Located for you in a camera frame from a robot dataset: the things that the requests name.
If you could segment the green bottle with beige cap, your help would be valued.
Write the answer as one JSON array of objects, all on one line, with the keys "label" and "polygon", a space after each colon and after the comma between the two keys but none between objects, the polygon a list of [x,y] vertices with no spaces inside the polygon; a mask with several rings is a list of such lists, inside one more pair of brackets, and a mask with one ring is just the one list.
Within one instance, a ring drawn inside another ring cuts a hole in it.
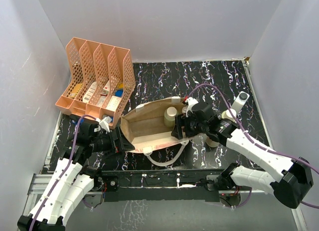
[{"label": "green bottle with beige cap", "polygon": [[169,107],[164,112],[164,124],[166,127],[173,128],[175,126],[175,116],[178,114],[175,107]]}]

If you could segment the brown canvas tote bag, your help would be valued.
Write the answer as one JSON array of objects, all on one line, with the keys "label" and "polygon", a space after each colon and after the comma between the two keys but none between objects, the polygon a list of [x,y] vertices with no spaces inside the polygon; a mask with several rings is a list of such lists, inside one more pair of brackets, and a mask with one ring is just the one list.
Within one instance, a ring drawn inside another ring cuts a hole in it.
[{"label": "brown canvas tote bag", "polygon": [[[165,167],[177,161],[192,137],[183,134],[182,139],[171,136],[173,128],[164,124],[164,112],[175,107],[182,114],[183,98],[174,96],[138,105],[134,110],[121,117],[120,128],[125,137],[134,145],[131,153],[144,154],[152,164]],[[155,151],[180,144],[178,153],[169,161],[157,162],[151,158]]]}]

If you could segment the white bottle with black cap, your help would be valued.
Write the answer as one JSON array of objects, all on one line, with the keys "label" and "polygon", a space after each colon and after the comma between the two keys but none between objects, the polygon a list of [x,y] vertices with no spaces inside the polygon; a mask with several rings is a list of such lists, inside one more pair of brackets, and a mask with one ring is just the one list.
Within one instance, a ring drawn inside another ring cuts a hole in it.
[{"label": "white bottle with black cap", "polygon": [[240,111],[242,110],[243,106],[245,105],[245,103],[247,102],[247,100],[249,99],[250,95],[244,91],[241,91],[238,96],[235,98],[231,109],[235,110],[237,114],[240,113]]}]

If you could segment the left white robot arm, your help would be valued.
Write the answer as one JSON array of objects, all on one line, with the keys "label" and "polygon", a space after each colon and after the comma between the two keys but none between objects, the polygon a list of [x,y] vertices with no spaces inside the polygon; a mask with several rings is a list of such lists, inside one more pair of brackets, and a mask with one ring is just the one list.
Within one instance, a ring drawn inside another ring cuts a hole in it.
[{"label": "left white robot arm", "polygon": [[135,147],[120,127],[107,131],[98,124],[76,127],[76,133],[65,144],[54,174],[37,204],[22,215],[20,231],[63,231],[75,208],[93,190],[107,190],[101,171],[85,164],[92,153],[116,156]]}]

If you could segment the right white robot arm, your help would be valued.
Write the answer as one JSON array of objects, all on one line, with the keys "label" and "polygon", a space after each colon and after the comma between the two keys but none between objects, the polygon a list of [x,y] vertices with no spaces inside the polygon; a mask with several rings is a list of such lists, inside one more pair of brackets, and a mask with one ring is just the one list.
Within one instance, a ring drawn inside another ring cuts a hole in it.
[{"label": "right white robot arm", "polygon": [[230,164],[208,184],[217,190],[251,187],[262,190],[288,208],[296,209],[313,186],[311,168],[303,158],[290,158],[253,139],[233,118],[219,118],[206,102],[187,99],[185,112],[175,117],[171,135],[177,139],[205,134],[212,141],[245,156],[261,170]]}]

